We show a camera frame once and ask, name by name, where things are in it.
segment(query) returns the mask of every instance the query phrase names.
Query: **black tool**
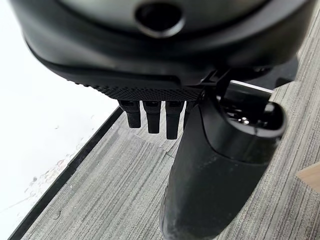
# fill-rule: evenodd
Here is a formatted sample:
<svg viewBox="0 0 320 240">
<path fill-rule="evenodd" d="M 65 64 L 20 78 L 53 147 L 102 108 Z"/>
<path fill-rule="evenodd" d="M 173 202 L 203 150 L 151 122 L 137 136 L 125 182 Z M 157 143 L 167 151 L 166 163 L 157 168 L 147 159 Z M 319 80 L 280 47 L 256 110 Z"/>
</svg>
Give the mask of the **black tool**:
<svg viewBox="0 0 320 240">
<path fill-rule="evenodd" d="M 10 0 L 25 41 L 61 77 L 117 99 L 129 127 L 184 133 L 160 211 L 166 240 L 217 236 L 286 129 L 269 102 L 295 79 L 316 0 Z"/>
</svg>

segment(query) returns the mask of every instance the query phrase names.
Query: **black handle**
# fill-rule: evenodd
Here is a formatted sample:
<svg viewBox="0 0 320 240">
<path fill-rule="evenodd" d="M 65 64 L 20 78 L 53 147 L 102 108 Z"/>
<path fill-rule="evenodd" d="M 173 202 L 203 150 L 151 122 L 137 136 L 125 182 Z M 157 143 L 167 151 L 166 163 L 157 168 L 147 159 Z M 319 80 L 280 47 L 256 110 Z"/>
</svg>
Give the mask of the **black handle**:
<svg viewBox="0 0 320 240">
<path fill-rule="evenodd" d="M 274 106 L 276 113 L 264 128 L 228 120 L 217 101 L 192 110 L 161 204 L 164 239 L 213 239 L 236 217 L 285 132 L 285 113 Z"/>
</svg>

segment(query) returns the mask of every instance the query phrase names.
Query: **black grip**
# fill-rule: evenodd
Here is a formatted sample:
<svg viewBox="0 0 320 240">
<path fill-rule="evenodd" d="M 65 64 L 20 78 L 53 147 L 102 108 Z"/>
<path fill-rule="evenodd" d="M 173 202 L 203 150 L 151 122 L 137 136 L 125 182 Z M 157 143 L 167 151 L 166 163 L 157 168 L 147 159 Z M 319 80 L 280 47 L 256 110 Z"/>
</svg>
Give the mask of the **black grip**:
<svg viewBox="0 0 320 240">
<path fill-rule="evenodd" d="M 122 110 L 126 113 L 129 128 L 141 128 L 141 114 L 139 101 L 118 100 L 118 102 Z"/>
<path fill-rule="evenodd" d="M 241 130 L 222 117 L 224 122 L 209 123 L 220 129 L 215 135 L 210 135 L 204 126 L 207 123 L 203 112 L 204 109 L 198 105 L 192 110 L 171 168 L 160 210 L 160 229 L 166 240 L 209 240 L 219 235 L 245 205 L 277 148 L 277 136 L 248 134 L 251 144 L 257 144 L 253 144 L 254 151 L 250 148 L 243 156 L 250 156 L 252 150 L 257 163 L 253 159 L 245 162 L 243 156 L 234 159 L 232 152 L 231 157 L 220 154 L 212 143 L 224 138 L 228 144 L 227 135 Z M 235 135 L 229 135 L 230 143 Z"/>
<path fill-rule="evenodd" d="M 158 134 L 160 131 L 161 101 L 143 101 L 142 103 L 148 122 L 148 132 Z"/>
<path fill-rule="evenodd" d="M 184 108 L 183 101 L 166 101 L 166 138 L 169 140 L 175 140 L 178 138 L 178 127 L 180 114 Z"/>
</svg>

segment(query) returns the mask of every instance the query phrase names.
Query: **striped carpet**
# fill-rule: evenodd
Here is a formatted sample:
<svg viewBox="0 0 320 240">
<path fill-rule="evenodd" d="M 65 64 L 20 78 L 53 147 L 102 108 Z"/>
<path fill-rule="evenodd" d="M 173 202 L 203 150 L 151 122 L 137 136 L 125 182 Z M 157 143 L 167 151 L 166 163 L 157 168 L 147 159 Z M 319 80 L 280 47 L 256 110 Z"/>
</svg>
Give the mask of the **striped carpet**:
<svg viewBox="0 0 320 240">
<path fill-rule="evenodd" d="M 299 52 L 297 80 L 273 100 L 287 111 L 288 130 L 267 173 L 217 240 L 314 240 L 320 195 L 296 173 L 319 159 L 320 3 Z M 32 225 L 24 240 L 161 240 L 158 215 L 179 141 L 129 129 L 123 114 Z"/>
</svg>

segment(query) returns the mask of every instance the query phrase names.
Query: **black baseboard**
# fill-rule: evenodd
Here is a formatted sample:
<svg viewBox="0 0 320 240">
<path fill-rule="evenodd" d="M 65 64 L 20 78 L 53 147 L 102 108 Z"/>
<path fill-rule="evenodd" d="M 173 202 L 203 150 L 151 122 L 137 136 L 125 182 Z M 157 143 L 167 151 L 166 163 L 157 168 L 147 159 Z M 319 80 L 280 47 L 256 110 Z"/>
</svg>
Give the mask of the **black baseboard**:
<svg viewBox="0 0 320 240">
<path fill-rule="evenodd" d="M 59 192 L 59 190 L 66 184 L 70 177 L 76 172 L 79 165 L 83 162 L 86 156 L 97 145 L 101 138 L 111 128 L 115 121 L 123 113 L 123 110 L 118 107 L 111 116 L 104 122 L 104 124 L 96 131 L 91 139 L 83 146 L 78 154 L 71 160 L 66 169 L 58 176 L 49 189 L 43 194 L 40 200 L 35 204 L 31 211 L 22 220 L 19 226 L 14 230 L 8 240 L 20 240 L 36 221 L 43 210 L 48 206 L 51 200 Z"/>
</svg>

